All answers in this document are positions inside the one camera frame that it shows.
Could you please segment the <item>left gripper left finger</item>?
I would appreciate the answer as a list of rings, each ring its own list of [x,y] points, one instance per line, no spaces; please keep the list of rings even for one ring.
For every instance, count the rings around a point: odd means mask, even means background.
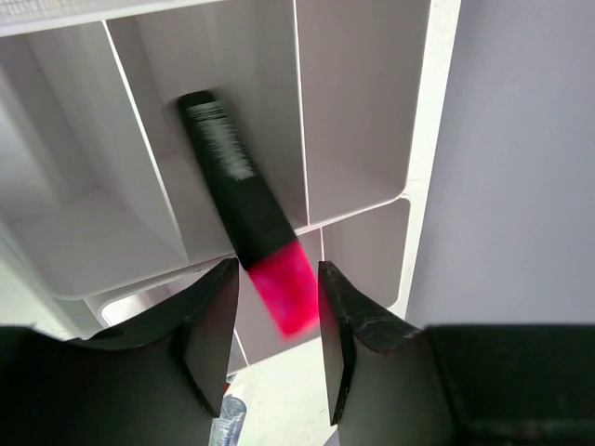
[[[87,340],[1,330],[5,445],[206,445],[219,416],[239,263]]]

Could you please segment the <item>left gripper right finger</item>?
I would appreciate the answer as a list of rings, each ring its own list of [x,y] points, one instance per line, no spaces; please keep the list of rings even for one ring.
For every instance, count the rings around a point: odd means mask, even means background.
[[[446,324],[343,307],[354,361],[323,343],[330,423],[343,445],[590,445],[594,329]]]

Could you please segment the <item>clear blue spray bottle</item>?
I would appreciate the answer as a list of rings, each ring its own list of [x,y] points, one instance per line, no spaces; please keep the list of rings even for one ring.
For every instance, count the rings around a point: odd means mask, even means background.
[[[243,430],[247,406],[233,395],[223,398],[219,418],[212,423],[209,446],[237,446]]]

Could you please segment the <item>pink black highlighter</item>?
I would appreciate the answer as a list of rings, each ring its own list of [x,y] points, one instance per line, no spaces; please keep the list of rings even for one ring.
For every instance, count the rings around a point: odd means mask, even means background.
[[[282,337],[319,320],[317,280],[281,205],[235,122],[210,90],[175,101],[178,118],[220,221]]]

